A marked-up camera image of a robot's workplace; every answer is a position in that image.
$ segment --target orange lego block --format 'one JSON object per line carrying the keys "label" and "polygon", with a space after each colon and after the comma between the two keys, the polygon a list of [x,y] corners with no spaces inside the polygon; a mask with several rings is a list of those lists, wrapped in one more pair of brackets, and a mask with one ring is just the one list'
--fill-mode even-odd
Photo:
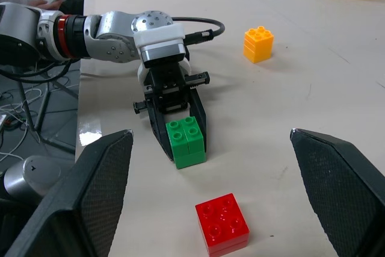
{"label": "orange lego block", "polygon": [[273,49],[274,35],[263,26],[245,33],[243,54],[252,63],[268,60]]}

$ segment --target white table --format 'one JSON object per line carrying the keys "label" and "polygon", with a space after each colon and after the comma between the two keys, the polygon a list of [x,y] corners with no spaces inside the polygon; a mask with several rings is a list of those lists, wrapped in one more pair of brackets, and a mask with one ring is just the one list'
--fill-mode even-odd
{"label": "white table", "polygon": [[[226,25],[214,41],[190,47],[193,70],[208,71],[211,83],[198,88],[208,161],[186,169],[176,170],[148,117],[133,111],[144,99],[138,63],[82,61],[77,156],[101,134],[134,132],[110,256],[207,256],[194,205],[229,192],[251,230],[249,246],[229,257],[336,256],[308,201],[289,133],[304,128],[351,141],[385,172],[384,3],[85,0],[88,14],[162,10]],[[251,64],[242,56],[244,33],[259,25],[275,35],[274,55]]]}

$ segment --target red lego block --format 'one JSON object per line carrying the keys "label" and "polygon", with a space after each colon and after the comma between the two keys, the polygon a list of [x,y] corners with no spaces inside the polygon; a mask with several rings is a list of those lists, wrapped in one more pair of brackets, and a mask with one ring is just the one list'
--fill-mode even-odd
{"label": "red lego block", "polygon": [[250,231],[233,194],[195,208],[210,257],[222,256],[247,245]]}

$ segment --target green duplo brick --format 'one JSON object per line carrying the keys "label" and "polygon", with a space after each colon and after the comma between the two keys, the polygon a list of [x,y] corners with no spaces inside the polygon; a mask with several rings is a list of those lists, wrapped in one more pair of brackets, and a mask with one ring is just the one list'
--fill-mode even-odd
{"label": "green duplo brick", "polygon": [[190,154],[205,151],[205,144],[203,142],[203,135],[200,131],[199,125],[195,117],[187,117],[180,120],[183,130],[185,131],[188,151]]}
{"label": "green duplo brick", "polygon": [[196,164],[203,163],[205,161],[206,153],[204,151],[174,158],[175,166],[177,169],[193,166]]}
{"label": "green duplo brick", "polygon": [[166,123],[166,129],[174,159],[180,156],[188,155],[188,142],[182,124],[180,122]]}

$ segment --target orange ring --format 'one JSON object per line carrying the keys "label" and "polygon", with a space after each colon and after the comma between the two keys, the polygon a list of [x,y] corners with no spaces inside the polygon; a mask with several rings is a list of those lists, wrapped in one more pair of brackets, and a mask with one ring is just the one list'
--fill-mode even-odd
{"label": "orange ring", "polygon": [[69,58],[75,58],[71,53],[67,46],[66,42],[66,33],[64,32],[64,29],[66,27],[66,20],[70,17],[70,15],[61,15],[58,19],[58,38],[59,38],[59,44],[61,46],[61,49],[63,50],[63,53],[69,57]]}

